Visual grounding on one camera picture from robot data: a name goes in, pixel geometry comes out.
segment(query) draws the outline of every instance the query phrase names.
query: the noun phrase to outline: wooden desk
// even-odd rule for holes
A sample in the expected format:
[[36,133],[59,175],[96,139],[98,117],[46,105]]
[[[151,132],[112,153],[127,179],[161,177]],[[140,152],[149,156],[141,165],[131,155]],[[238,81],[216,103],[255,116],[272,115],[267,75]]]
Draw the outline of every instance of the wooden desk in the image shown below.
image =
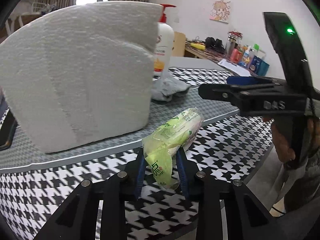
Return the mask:
[[[218,64],[220,62],[220,60],[222,60],[224,58],[223,54],[215,52],[212,49],[200,50],[200,49],[196,49],[194,47],[191,47],[188,44],[186,44],[184,56],[185,57],[200,58],[200,59],[207,59],[207,60],[211,60],[212,62],[214,62],[216,64]],[[220,67],[224,68],[225,70],[228,70],[229,72],[231,72],[235,75],[238,75],[238,74],[234,73],[233,71],[231,71],[230,69],[227,69],[223,66],[220,66]],[[252,76],[257,76],[250,69],[247,69],[247,68],[245,68],[245,69],[248,70]]]

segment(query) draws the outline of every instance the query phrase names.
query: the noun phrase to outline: human hand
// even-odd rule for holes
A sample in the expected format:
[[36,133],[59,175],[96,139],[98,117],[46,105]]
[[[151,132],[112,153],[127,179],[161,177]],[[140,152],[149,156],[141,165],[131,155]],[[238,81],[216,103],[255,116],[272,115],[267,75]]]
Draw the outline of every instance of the human hand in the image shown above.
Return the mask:
[[[272,120],[271,117],[263,117],[263,122],[269,122]],[[316,135],[313,142],[312,149],[317,149],[320,146],[320,121],[317,119],[315,122],[313,118],[308,119],[308,131],[310,134],[313,134],[314,123],[316,124]],[[287,139],[278,131],[276,124],[273,122],[271,124],[271,134],[272,142],[276,148],[276,152],[279,160],[282,163],[294,160],[296,155],[293,149],[290,148],[290,145]]]

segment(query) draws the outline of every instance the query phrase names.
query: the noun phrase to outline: yellow tool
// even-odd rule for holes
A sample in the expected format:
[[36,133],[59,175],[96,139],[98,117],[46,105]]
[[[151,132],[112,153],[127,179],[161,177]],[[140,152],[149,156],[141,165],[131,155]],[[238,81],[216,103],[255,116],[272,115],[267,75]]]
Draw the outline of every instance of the yellow tool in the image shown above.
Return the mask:
[[190,46],[196,49],[205,50],[205,46],[202,44],[191,43]]

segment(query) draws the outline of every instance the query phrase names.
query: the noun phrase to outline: cable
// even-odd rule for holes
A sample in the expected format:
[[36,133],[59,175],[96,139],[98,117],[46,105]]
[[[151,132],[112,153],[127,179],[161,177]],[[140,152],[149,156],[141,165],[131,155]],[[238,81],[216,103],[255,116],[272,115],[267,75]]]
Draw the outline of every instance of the cable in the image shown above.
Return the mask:
[[272,207],[272,208],[273,208],[275,211],[277,211],[278,213],[285,215],[285,213],[281,212],[280,210],[277,210],[275,207]]

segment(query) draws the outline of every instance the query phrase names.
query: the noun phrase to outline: red pump cap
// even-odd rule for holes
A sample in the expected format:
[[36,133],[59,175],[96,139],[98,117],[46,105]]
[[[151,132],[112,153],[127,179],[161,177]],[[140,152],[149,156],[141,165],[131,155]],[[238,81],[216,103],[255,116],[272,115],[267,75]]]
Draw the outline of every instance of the red pump cap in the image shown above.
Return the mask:
[[167,17],[164,13],[164,10],[167,8],[167,7],[176,7],[175,5],[171,5],[171,4],[161,4],[163,6],[163,11],[162,11],[162,16],[160,17],[160,20],[159,22],[160,23],[167,23]]

